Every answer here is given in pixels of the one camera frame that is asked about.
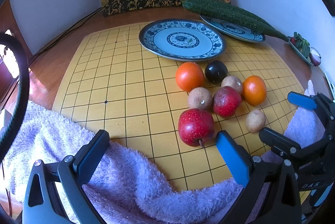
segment tomato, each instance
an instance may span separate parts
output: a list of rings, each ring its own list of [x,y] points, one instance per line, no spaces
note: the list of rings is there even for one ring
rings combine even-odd
[[[177,69],[175,81],[183,91],[190,92],[201,87],[204,83],[204,73],[200,66],[194,62],[185,62]]]
[[[257,75],[252,75],[243,82],[242,96],[250,105],[256,106],[264,102],[266,93],[266,85]]]

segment screw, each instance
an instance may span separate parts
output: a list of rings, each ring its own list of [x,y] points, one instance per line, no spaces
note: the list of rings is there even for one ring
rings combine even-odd
[[[284,160],[284,165],[291,166],[291,161],[288,159]]]
[[[42,163],[42,160],[36,160],[34,162],[34,166],[39,166],[39,165],[41,165],[41,163]]]
[[[291,147],[291,148],[290,148],[290,152],[291,152],[292,154],[294,154],[294,153],[296,152],[296,148],[295,148],[295,147]]]
[[[73,156],[71,156],[71,155],[68,155],[68,156],[66,156],[65,158],[64,158],[64,162],[66,162],[66,163],[69,163],[69,162],[71,162],[73,160]]]
[[[261,159],[261,157],[259,157],[259,156],[254,156],[254,157],[252,157],[252,161],[253,161],[254,163],[260,163],[260,162],[262,161],[262,159]]]

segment red apple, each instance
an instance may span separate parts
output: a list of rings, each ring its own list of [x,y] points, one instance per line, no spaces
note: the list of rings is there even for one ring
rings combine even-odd
[[[203,145],[213,138],[214,120],[204,110],[189,109],[184,111],[178,121],[178,132],[181,140],[190,146]]]
[[[230,117],[235,113],[241,102],[242,98],[235,89],[224,86],[213,97],[213,110],[221,117]]]

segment apple stem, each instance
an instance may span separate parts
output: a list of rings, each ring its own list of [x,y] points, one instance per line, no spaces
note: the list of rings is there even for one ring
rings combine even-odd
[[[202,140],[199,140],[199,145],[200,145],[202,148],[205,148],[205,146],[204,146]]]

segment green vegetable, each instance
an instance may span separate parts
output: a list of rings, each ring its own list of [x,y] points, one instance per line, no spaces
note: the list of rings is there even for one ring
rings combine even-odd
[[[287,36],[277,31],[262,18],[242,8],[226,4],[219,0],[185,0],[183,7],[194,13],[225,20],[252,31],[289,41]]]
[[[294,38],[296,39],[295,47],[299,50],[302,55],[307,58],[311,51],[309,47],[309,42],[305,40],[299,33],[294,32]]]

